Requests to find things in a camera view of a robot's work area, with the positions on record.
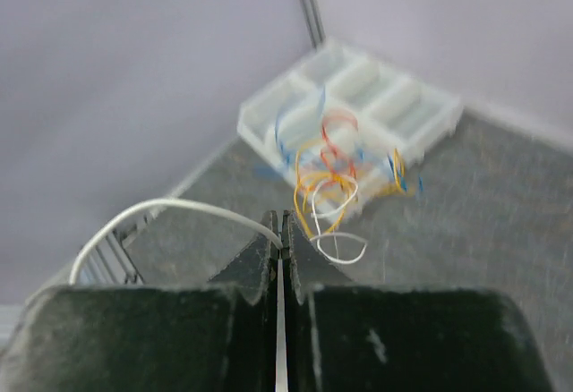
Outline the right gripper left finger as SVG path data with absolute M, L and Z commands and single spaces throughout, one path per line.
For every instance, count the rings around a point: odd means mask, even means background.
M 1 353 L 4 391 L 271 391 L 277 261 L 255 234 L 205 284 L 60 285 Z

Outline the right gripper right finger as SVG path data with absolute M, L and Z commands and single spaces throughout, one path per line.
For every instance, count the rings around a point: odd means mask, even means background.
M 360 284 L 282 225 L 292 391 L 550 391 L 531 328 L 483 288 Z

